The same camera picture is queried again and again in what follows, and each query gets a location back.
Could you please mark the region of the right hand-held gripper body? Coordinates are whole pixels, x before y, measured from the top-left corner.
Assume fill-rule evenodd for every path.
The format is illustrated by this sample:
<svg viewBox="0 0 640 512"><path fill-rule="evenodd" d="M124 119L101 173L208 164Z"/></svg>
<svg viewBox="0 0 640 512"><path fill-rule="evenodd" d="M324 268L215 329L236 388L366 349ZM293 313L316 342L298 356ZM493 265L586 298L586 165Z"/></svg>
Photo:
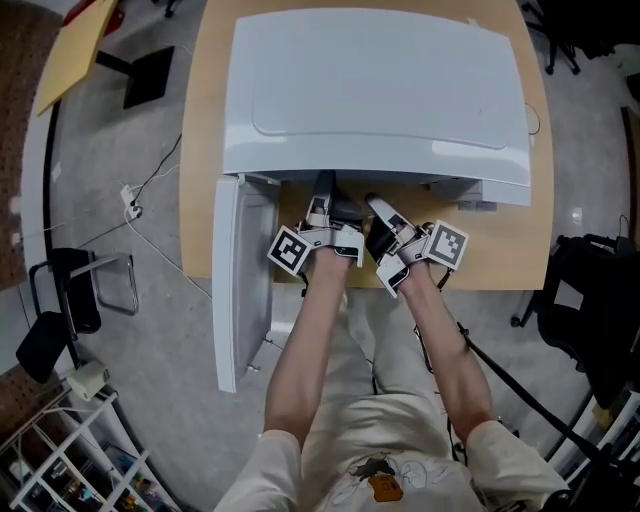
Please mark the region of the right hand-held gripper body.
<svg viewBox="0 0 640 512"><path fill-rule="evenodd" d="M412 239L397 239L397 246L376 263L376 275L392 297L397 297L398 286L407 279L410 267L419 261L435 263L446 268L437 283L441 290L450 276L459 268L469 241L469 235L438 220L415 226Z"/></svg>

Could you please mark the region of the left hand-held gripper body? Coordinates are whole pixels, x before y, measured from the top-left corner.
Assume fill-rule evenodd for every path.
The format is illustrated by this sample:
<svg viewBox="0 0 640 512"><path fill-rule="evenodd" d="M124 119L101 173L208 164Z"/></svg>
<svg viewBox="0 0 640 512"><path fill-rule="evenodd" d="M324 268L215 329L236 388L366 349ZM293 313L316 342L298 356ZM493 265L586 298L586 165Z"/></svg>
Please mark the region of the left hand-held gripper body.
<svg viewBox="0 0 640 512"><path fill-rule="evenodd" d="M281 226L267 257L288 274L297 276L315 250L329 247L339 256L354 259L356 266L362 268L364 245L364 234L349 225L344 225L341 229L325 227L299 231Z"/></svg>

